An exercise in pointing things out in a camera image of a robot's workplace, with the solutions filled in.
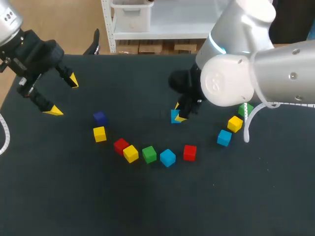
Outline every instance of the floor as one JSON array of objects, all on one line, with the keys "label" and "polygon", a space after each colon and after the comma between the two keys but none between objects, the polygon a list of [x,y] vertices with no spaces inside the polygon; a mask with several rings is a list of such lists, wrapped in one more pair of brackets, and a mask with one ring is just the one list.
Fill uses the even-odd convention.
[{"label": "floor", "polygon": [[[100,30],[101,54],[108,54],[106,28],[100,0],[10,0],[23,15],[23,30],[32,29],[42,40],[54,39],[66,54],[82,54]],[[0,74],[0,106],[15,74]]]}]

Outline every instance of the cube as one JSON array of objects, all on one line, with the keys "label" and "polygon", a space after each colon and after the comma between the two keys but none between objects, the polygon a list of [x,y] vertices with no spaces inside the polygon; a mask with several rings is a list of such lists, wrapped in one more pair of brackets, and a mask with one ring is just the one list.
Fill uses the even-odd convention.
[{"label": "cube", "polygon": [[124,149],[124,157],[131,163],[139,158],[139,154],[137,149],[133,145],[130,145]]},{"label": "cube", "polygon": [[[247,114],[248,115],[250,115],[250,113],[252,112],[252,110],[254,109],[254,107],[251,105],[251,104],[249,104],[249,103],[247,103]],[[244,117],[245,115],[245,113],[244,113],[244,103],[239,107],[239,109],[238,109],[238,114],[240,115],[240,116],[242,116],[242,117]]]},{"label": "cube", "polygon": [[107,126],[108,120],[103,112],[97,112],[93,115],[98,126]]},{"label": "cube", "polygon": [[130,146],[129,143],[127,143],[124,139],[118,139],[114,143],[114,149],[120,156],[124,155],[124,149],[129,146]]},{"label": "cube", "polygon": [[180,121],[175,120],[178,116],[180,110],[171,110],[171,123],[172,124],[180,124]]},{"label": "cube", "polygon": [[195,161],[196,159],[196,146],[185,145],[184,148],[184,160],[185,161]]},{"label": "cube", "polygon": [[243,120],[239,119],[236,116],[233,116],[227,124],[227,128],[231,131],[233,131],[234,133],[236,133],[237,131],[239,131],[242,128],[242,124],[243,124]]},{"label": "cube", "polygon": [[231,141],[231,137],[232,137],[232,133],[227,132],[225,130],[221,130],[218,136],[217,143],[227,147]]},{"label": "cube", "polygon": [[106,134],[105,134],[104,126],[98,127],[98,128],[94,128],[93,132],[94,132],[95,141],[97,143],[98,142],[102,142],[102,141],[106,141]]},{"label": "cube", "polygon": [[147,164],[157,160],[157,153],[152,146],[142,149],[142,155]]},{"label": "cube", "polygon": [[166,167],[170,167],[175,163],[176,155],[170,149],[167,149],[159,155],[159,159]]}]

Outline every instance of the red cube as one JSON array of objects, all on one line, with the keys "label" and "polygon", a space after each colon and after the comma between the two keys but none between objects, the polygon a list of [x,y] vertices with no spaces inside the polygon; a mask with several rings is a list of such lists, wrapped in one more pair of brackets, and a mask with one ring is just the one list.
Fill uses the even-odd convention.
[{"label": "red cube", "polygon": [[185,145],[184,161],[195,161],[196,152],[197,152],[196,146]]},{"label": "red cube", "polygon": [[124,149],[129,146],[130,146],[129,143],[127,143],[124,139],[118,139],[114,143],[114,149],[120,156],[124,155]]}]

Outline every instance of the yellow cube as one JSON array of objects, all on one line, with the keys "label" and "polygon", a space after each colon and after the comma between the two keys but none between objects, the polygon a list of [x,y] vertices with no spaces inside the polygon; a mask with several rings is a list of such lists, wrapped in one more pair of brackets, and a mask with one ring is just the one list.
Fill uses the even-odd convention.
[{"label": "yellow cube", "polygon": [[94,132],[95,141],[97,143],[107,140],[104,126],[98,127],[98,128],[94,128],[93,132]]},{"label": "yellow cube", "polygon": [[139,158],[139,153],[137,149],[134,148],[133,145],[130,145],[129,147],[126,147],[124,149],[124,157],[127,159],[129,163],[131,163]]},{"label": "yellow cube", "polygon": [[227,124],[227,128],[234,133],[239,131],[242,128],[243,120],[239,119],[238,117],[232,117]]}]

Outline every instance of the white cable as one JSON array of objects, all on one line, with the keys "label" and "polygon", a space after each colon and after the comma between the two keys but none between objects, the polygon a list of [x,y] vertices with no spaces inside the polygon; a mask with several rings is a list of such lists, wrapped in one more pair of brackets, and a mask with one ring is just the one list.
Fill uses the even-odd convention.
[{"label": "white cable", "polygon": [[[301,103],[283,103],[283,102],[270,102],[270,104],[272,105],[276,105],[275,107],[279,107],[282,104],[285,105],[294,105],[294,106],[302,106],[302,107],[312,107],[315,108],[315,104],[301,104]],[[244,127],[244,141],[246,143],[248,143],[250,141],[250,132],[249,132],[249,128],[250,128],[250,124],[252,119],[254,118],[254,116],[257,114],[257,112],[259,112],[261,109],[263,109],[264,107],[266,107],[265,104],[261,103],[258,106],[256,106],[253,111],[250,113],[247,121],[245,122],[245,127]]]},{"label": "white cable", "polygon": [[247,121],[248,118],[248,109],[247,109],[247,102],[244,103],[244,122]]},{"label": "white cable", "polygon": [[251,55],[250,58],[250,78],[251,78],[251,82],[252,82],[252,86],[254,87],[254,90],[258,96],[258,98],[260,99],[260,101],[265,104],[266,107],[268,108],[278,108],[280,106],[280,104],[277,104],[276,106],[273,106],[272,103],[268,102],[264,96],[264,94],[262,93],[258,81],[256,79],[256,74],[254,72],[254,61],[255,61],[255,57],[256,57],[257,52],[253,53]]},{"label": "white cable", "polygon": [[264,107],[268,107],[271,109],[274,108],[278,108],[281,103],[275,103],[275,102],[268,102],[264,96],[264,94],[262,93],[258,81],[256,79],[256,74],[254,72],[254,61],[255,61],[255,57],[256,57],[257,52],[253,53],[251,55],[250,58],[250,78],[251,78],[251,82],[252,82],[252,86],[254,87],[254,90],[258,96],[258,98],[260,99],[260,101],[262,102],[260,105],[258,105],[257,107],[255,107],[253,109],[253,111],[250,113],[249,117],[247,119],[245,119],[245,127],[244,127],[244,141],[246,143],[248,143],[250,141],[250,132],[249,132],[249,128],[251,125],[251,121],[254,118],[254,116],[256,115],[257,112],[259,112],[261,109],[263,109]]},{"label": "white cable", "polygon": [[0,155],[2,155],[5,150],[8,148],[9,143],[10,143],[10,131],[9,131],[9,127],[6,124],[3,116],[0,114],[0,122],[2,124],[2,127],[4,129],[4,133],[5,133],[5,141],[4,141],[4,145],[3,147],[0,149]]}]

